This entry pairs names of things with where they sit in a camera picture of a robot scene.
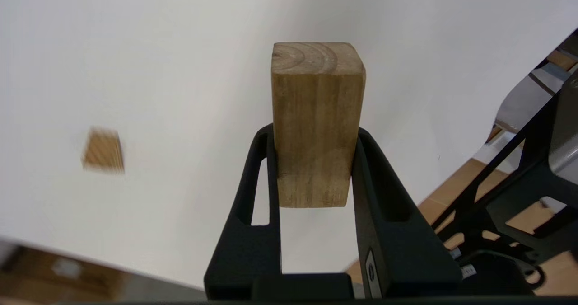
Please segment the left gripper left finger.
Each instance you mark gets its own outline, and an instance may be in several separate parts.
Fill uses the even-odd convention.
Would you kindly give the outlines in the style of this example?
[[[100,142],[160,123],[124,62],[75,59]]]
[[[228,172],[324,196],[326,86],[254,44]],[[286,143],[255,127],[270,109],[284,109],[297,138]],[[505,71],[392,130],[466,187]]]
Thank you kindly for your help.
[[[258,176],[267,165],[269,223],[252,225]],[[209,300],[252,298],[257,278],[281,274],[280,202],[273,125],[256,132],[233,205],[204,276]]]

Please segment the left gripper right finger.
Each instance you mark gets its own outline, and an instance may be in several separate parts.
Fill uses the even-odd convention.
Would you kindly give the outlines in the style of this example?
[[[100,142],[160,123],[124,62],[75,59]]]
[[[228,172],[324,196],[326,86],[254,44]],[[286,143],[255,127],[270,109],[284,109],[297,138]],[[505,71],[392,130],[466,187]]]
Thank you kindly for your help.
[[[369,298],[455,293],[462,272],[409,196],[373,136],[359,129],[351,172],[354,216]]]

